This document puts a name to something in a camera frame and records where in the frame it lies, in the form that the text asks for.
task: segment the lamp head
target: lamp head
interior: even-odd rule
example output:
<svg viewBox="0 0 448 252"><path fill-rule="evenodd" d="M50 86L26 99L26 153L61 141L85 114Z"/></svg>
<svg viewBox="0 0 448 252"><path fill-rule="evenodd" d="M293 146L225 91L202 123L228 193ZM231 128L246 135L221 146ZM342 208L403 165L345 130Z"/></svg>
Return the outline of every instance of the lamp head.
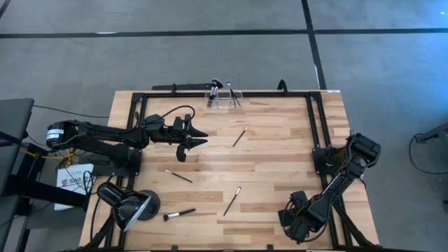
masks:
<svg viewBox="0 0 448 252"><path fill-rule="evenodd" d="M113 209L113 217L123 231L127 231L138 219L146 221L154 217L160 208L160 200L153 191L123 191L105 182L98 187L98 197Z"/></svg>

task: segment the sticker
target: sticker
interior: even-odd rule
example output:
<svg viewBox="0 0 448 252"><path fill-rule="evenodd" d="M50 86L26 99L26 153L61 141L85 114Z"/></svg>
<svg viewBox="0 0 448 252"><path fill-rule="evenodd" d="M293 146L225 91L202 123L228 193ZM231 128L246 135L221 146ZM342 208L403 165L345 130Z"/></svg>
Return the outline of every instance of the sticker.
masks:
<svg viewBox="0 0 448 252"><path fill-rule="evenodd" d="M47 140L53 139L53 138L59 138L59 134L49 134L49 135L47 135Z"/></svg>
<svg viewBox="0 0 448 252"><path fill-rule="evenodd" d="M63 134L64 130L63 129L50 129L47 131L47 135L49 134Z"/></svg>

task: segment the wooden tabletop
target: wooden tabletop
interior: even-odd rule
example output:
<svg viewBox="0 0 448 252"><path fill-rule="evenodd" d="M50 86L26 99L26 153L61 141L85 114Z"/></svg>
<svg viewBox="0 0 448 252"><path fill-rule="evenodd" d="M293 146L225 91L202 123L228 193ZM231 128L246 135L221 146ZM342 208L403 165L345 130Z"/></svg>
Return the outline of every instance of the wooden tabletop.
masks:
<svg viewBox="0 0 448 252"><path fill-rule="evenodd" d="M108 125L126 127L133 92L116 92ZM341 94L322 91L323 105L333 145L344 145L349 123ZM146 116L191 105L196 110L192 124L209 134L208 143L187 152L185 163L177 162L176 146L151 143L143 150L141 172L134 189L155 191L162 206L158 216L137 221L127 232L126 249L276 249L331 248L328 229L316 241L297 245L287 238L279 224L277 211L284 209L289 195L304 190L310 198L322 191L311 156L312 133L304 98L245 98L236 111L207 109L201 98L151 98ZM320 125L314 104L316 124ZM166 117L191 113L182 108ZM248 131L232 148L242 130ZM323 145L321 128L318 128ZM164 172L169 169L189 183ZM98 186L105 178L99 178ZM238 187L241 192L226 216L224 210ZM89 241L90 223L97 196L91 197L80 246ZM359 230L378 244L377 233L362 183L355 181L344 193L346 211ZM195 213L164 222L162 215L196 208ZM109 216L110 207L100 201L94 234ZM338 217L338 237L343 235ZM118 241L116 226L114 243Z"/></svg>

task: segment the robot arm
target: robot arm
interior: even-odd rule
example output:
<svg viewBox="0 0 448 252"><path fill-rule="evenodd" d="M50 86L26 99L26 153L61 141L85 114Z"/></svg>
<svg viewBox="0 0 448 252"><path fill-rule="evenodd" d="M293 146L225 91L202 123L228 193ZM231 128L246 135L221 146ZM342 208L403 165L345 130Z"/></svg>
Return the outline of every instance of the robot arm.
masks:
<svg viewBox="0 0 448 252"><path fill-rule="evenodd" d="M206 139L192 137L207 137L208 134L195 129L191 124L191 116L185 115L182 120L176 117L172 126L165 126L165 119L159 115L151 115L138 122L132 129L120 129L89 122L66 120L55 122L48 126L47 146L52 150L77 148L84 151L106 155L114 162L126 161L129 157L129 147L142 149L149 141L178 144L176 156L185 162L185 149L190 150L207 142ZM114 141L122 144L111 145L102 141Z"/></svg>
<svg viewBox="0 0 448 252"><path fill-rule="evenodd" d="M310 232L318 232L327 223L331 206L337 198L364 173L365 168L376 164L380 152L380 145L361 134L350 136L345 147L328 150L324 160L328 166L337 167L334 179L322 193L310 200L307 200L303 191L291 194L292 207L279 211L286 235L298 243L307 242L305 239ZM345 213L342 214L344 222L351 222ZM353 230L354 233L363 244L371 245L359 231Z"/></svg>

